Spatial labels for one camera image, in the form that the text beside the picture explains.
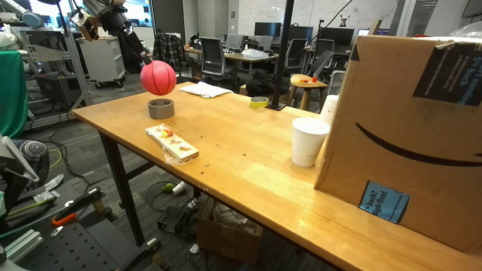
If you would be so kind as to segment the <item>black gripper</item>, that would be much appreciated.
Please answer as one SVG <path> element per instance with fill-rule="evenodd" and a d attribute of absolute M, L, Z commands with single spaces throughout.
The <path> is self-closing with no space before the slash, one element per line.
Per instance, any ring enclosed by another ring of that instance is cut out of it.
<path fill-rule="evenodd" d="M 132 59 L 142 61 L 144 64 L 150 64 L 151 62 L 150 53 L 147 52 L 147 48 L 141 42 L 138 33 L 132 27 L 124 27 L 120 32 L 120 38 L 123 41 L 126 53 Z"/>

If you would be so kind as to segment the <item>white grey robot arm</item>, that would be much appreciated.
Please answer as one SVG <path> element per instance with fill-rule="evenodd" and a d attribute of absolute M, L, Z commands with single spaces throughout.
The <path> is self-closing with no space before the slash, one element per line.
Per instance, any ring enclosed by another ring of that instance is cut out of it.
<path fill-rule="evenodd" d="M 124 3 L 126 0 L 84 0 L 84 6 L 76 5 L 70 20 L 82 32 L 85 39 L 99 39 L 99 29 L 103 29 L 109 35 L 117 36 L 130 56 L 144 64 L 151 64 L 153 58 L 126 17 L 127 9 Z"/>

